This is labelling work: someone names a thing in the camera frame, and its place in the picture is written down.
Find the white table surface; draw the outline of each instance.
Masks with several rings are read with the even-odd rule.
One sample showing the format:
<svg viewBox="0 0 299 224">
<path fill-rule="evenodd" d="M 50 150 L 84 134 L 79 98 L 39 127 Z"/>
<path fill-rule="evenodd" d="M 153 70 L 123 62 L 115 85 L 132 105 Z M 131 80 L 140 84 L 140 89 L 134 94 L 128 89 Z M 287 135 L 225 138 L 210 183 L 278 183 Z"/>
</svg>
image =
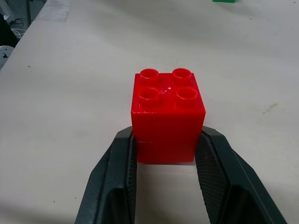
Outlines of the white table surface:
<svg viewBox="0 0 299 224">
<path fill-rule="evenodd" d="M 297 0 L 74 0 L 32 23 L 0 72 L 0 223 L 71 224 L 130 126 L 134 74 L 196 74 L 205 125 L 299 223 Z M 195 164 L 139 165 L 136 223 L 208 224 Z"/>
</svg>

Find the lego stud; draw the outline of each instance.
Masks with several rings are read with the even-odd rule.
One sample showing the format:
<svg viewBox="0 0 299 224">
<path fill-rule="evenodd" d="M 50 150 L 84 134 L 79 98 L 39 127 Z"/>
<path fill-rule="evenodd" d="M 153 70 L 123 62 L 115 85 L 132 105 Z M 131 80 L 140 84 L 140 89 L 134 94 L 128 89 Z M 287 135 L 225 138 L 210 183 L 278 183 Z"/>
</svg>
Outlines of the lego stud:
<svg viewBox="0 0 299 224">
<path fill-rule="evenodd" d="M 175 69 L 172 72 L 173 82 L 177 85 L 188 84 L 191 80 L 191 72 L 188 69 Z"/>
<path fill-rule="evenodd" d="M 143 85 L 156 84 L 159 81 L 159 72 L 155 69 L 144 69 L 140 72 L 140 79 Z"/>
<path fill-rule="evenodd" d="M 180 87 L 176 93 L 179 105 L 190 106 L 196 103 L 197 91 L 192 87 Z"/>
<path fill-rule="evenodd" d="M 155 106 L 159 104 L 160 92 L 153 87 L 143 87 L 139 90 L 139 100 L 143 106 Z"/>
</svg>

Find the floor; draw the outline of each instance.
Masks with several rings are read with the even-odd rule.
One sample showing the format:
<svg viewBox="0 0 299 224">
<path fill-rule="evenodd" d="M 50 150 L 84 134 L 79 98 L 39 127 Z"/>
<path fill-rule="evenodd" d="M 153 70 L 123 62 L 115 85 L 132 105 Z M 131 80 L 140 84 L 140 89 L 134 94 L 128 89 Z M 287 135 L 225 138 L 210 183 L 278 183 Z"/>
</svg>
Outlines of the floor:
<svg viewBox="0 0 299 224">
<path fill-rule="evenodd" d="M 27 30 L 27 17 L 25 0 L 6 0 L 11 11 L 16 17 L 16 21 L 10 24 L 11 28 Z M 41 11 L 44 3 L 41 0 L 30 1 L 31 20 L 34 20 Z"/>
</svg>

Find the red toy brick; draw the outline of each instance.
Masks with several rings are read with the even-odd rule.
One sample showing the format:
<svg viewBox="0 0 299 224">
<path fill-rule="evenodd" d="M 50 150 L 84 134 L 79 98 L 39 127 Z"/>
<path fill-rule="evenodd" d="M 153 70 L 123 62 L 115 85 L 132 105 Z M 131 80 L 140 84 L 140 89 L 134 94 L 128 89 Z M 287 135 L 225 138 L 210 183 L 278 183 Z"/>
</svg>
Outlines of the red toy brick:
<svg viewBox="0 0 299 224">
<path fill-rule="evenodd" d="M 131 117 L 138 162 L 192 162 L 205 114 L 189 70 L 136 74 Z"/>
</svg>

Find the green object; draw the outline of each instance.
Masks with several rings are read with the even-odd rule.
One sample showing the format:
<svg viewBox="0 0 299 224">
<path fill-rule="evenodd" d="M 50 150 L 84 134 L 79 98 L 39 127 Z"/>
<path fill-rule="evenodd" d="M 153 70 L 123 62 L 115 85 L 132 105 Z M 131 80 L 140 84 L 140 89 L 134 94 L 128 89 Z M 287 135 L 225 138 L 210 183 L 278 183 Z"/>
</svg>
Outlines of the green object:
<svg viewBox="0 0 299 224">
<path fill-rule="evenodd" d="M 227 2 L 227 3 L 235 3 L 235 0 L 213 0 L 214 2 Z"/>
</svg>

